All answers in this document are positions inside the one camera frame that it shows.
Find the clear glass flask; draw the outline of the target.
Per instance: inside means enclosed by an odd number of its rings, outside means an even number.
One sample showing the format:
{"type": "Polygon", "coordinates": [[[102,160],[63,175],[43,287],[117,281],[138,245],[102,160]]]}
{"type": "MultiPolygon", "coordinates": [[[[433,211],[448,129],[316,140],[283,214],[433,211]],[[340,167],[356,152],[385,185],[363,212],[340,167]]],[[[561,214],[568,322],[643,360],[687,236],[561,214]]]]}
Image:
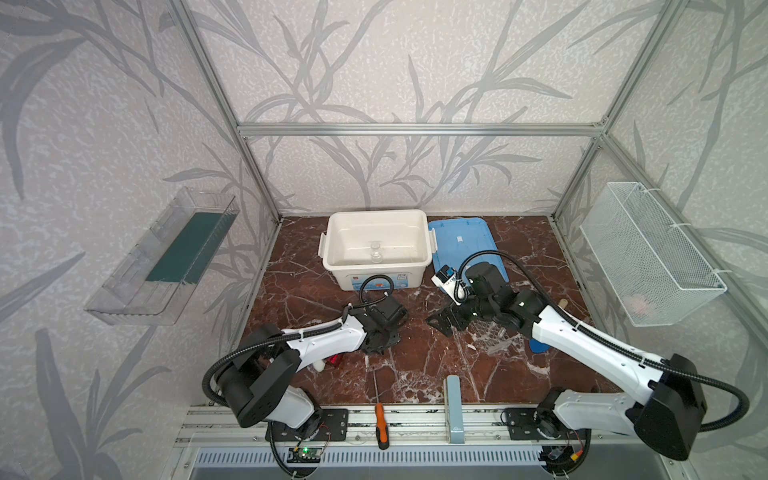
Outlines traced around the clear glass flask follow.
{"type": "Polygon", "coordinates": [[[374,264],[380,264],[383,262],[383,253],[381,244],[379,242],[372,242],[370,245],[370,258],[374,264]]]}

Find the blue plastic bin lid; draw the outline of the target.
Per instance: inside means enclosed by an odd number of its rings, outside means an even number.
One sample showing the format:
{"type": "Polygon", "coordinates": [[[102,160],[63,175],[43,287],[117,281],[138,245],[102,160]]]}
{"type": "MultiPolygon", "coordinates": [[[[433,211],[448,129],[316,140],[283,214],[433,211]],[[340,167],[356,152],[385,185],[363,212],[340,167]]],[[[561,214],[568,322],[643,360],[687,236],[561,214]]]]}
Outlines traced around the blue plastic bin lid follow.
{"type": "Polygon", "coordinates": [[[437,242],[433,254],[435,272],[445,265],[457,271],[471,254],[497,249],[487,222],[478,217],[433,220],[428,227],[435,231],[437,242]]]}

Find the white plastic storage bin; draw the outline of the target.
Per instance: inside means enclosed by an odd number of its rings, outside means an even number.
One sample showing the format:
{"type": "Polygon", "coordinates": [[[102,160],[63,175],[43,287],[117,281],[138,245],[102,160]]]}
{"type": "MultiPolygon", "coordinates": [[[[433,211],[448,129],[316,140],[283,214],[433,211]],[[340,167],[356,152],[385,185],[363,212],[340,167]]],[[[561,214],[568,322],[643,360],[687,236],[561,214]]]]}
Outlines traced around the white plastic storage bin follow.
{"type": "Polygon", "coordinates": [[[343,291],[421,285],[438,251],[436,233],[417,209],[337,212],[321,234],[318,256],[343,291]]]}

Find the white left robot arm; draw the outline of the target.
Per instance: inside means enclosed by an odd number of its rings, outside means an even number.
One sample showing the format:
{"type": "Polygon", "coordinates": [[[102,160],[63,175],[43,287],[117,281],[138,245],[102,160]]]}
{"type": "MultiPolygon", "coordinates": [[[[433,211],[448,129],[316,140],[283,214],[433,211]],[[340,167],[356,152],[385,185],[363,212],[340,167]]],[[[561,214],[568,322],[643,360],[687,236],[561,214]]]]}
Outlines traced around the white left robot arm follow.
{"type": "Polygon", "coordinates": [[[323,410],[292,385],[294,376],[337,354],[382,354],[400,341],[406,320],[406,308],[386,295],[371,304],[347,305],[339,318],[314,326],[264,324],[208,368],[202,391],[209,401],[229,408],[242,428],[279,423],[306,438],[320,428],[323,410]]]}

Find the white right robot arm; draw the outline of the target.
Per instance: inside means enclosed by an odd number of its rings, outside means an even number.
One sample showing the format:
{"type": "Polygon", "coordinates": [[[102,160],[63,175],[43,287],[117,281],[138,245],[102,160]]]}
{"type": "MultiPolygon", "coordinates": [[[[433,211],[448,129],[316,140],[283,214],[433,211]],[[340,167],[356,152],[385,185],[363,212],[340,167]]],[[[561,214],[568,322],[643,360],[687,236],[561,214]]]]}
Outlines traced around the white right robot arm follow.
{"type": "Polygon", "coordinates": [[[503,253],[531,284],[513,288],[499,267],[485,261],[487,254],[481,250],[459,268],[445,265],[433,275],[433,284],[450,302],[428,317],[428,325],[451,336],[474,321],[495,323],[569,355],[620,389],[551,389],[532,416],[533,428],[543,437],[606,431],[637,438],[669,459],[686,460],[699,434],[724,429],[748,413],[750,400],[738,387],[699,374],[679,354],[663,358],[645,352],[577,319],[519,260],[503,253]]]}

